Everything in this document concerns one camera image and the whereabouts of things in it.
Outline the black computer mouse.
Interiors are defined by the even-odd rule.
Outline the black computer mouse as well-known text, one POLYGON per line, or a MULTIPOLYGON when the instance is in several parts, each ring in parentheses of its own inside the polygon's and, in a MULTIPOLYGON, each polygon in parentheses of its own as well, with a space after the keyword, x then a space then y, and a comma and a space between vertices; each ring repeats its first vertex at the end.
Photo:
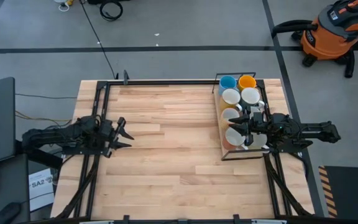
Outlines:
POLYGON ((11 202, 0 210, 0 224, 10 224, 21 212, 21 203, 11 202))

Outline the light blue mug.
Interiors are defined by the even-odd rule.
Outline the light blue mug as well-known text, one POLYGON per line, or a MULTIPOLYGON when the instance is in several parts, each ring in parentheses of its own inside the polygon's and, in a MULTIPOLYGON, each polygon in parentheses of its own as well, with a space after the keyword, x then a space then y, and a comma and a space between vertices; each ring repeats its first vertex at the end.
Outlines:
POLYGON ((237 88, 237 80, 229 75, 222 76, 219 80, 219 87, 218 87, 219 95, 222 95, 224 90, 230 88, 233 89, 237 88))

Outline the large mustard yellow mug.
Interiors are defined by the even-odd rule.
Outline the large mustard yellow mug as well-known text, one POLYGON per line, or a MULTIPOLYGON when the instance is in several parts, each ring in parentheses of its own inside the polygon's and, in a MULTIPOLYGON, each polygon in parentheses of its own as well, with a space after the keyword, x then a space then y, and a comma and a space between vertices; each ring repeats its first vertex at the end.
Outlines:
POLYGON ((219 108, 221 111, 227 108, 242 111, 243 107, 240 104, 241 99, 241 94, 237 90, 233 88, 225 89, 220 96, 219 108))

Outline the teal mug brown rim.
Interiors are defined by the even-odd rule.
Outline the teal mug brown rim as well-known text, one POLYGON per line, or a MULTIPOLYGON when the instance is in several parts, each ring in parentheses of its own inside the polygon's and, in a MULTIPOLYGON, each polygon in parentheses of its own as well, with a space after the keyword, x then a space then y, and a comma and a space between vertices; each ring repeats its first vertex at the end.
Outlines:
POLYGON ((259 91, 256 88, 247 87, 241 91, 242 100, 249 106, 263 108, 265 102, 262 101, 259 91))

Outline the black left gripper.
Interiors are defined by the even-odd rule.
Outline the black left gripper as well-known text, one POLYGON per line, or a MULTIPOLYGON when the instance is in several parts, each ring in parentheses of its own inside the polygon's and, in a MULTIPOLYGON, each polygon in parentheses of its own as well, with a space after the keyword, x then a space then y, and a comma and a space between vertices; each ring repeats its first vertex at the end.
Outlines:
MULTIPOLYGON (((125 131, 126 120, 120 117, 117 121, 116 132, 127 139, 134 139, 125 131)), ((113 151, 120 148, 131 147, 130 144, 123 142, 116 142, 115 130, 112 126, 112 121, 102 121, 96 133, 96 146, 100 150, 99 154, 105 154, 105 157, 110 158, 113 151)))

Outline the black yellow striped mat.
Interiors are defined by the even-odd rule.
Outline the black yellow striped mat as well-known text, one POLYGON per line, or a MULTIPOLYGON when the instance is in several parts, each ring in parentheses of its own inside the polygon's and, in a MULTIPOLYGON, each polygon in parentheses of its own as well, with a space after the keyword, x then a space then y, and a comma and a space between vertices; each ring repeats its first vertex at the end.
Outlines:
POLYGON ((318 172, 329 217, 358 220, 358 167, 320 166, 318 172))

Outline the white printed paper sheet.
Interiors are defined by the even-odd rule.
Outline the white printed paper sheet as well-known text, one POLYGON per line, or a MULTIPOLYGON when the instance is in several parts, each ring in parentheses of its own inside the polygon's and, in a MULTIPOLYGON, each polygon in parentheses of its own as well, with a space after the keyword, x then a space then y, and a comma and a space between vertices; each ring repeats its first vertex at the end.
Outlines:
POLYGON ((29 175, 29 197, 31 212, 53 203, 53 175, 50 169, 29 175))

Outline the small plain yellow mug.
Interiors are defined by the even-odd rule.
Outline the small plain yellow mug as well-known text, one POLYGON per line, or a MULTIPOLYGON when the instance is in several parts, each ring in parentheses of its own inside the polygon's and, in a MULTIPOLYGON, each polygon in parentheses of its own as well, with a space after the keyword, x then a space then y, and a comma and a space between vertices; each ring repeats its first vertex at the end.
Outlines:
POLYGON ((255 88, 257 85, 256 79, 250 75, 243 75, 237 81, 237 88, 242 91, 245 88, 255 88))

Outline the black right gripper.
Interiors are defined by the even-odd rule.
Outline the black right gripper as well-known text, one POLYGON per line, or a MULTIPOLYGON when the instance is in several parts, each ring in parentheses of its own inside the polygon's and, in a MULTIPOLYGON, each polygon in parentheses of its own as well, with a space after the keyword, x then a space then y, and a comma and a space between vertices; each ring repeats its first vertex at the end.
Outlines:
POLYGON ((237 131, 241 136, 247 136, 250 133, 257 134, 273 134, 273 115, 266 115, 264 112, 255 112, 253 116, 249 117, 248 114, 243 114, 238 118, 231 118, 229 122, 232 123, 246 123, 249 120, 249 124, 230 124, 229 127, 237 131))

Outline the orange grey shop vacuum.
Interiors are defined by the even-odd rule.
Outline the orange grey shop vacuum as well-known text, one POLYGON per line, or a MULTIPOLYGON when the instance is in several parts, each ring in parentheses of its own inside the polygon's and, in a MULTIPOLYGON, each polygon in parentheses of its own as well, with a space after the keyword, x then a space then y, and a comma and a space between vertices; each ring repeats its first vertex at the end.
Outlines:
POLYGON ((344 76, 353 77, 358 47, 358 0, 337 0, 326 6, 314 20, 291 20, 273 27, 271 35, 291 32, 299 41, 305 57, 302 64, 311 67, 318 60, 333 60, 345 65, 344 76))

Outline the yellow polka dot mug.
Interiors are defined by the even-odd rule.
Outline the yellow polka dot mug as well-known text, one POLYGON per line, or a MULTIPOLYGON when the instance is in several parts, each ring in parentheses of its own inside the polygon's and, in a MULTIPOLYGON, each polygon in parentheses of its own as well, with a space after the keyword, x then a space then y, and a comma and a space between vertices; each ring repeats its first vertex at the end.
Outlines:
POLYGON ((229 127, 229 125, 232 124, 232 122, 230 122, 229 120, 238 117, 240 117, 240 114, 236 109, 234 108, 224 109, 220 115, 220 120, 219 120, 220 128, 226 130, 229 127))

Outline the black aluminium table frame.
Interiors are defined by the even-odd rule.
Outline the black aluminium table frame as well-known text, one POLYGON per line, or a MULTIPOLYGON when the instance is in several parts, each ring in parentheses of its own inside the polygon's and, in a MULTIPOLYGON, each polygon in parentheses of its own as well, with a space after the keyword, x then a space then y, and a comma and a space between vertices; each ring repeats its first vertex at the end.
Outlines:
POLYGON ((263 159, 223 160, 212 80, 83 80, 73 115, 124 117, 128 147, 98 161, 76 214, 113 223, 245 222, 294 214, 263 159))

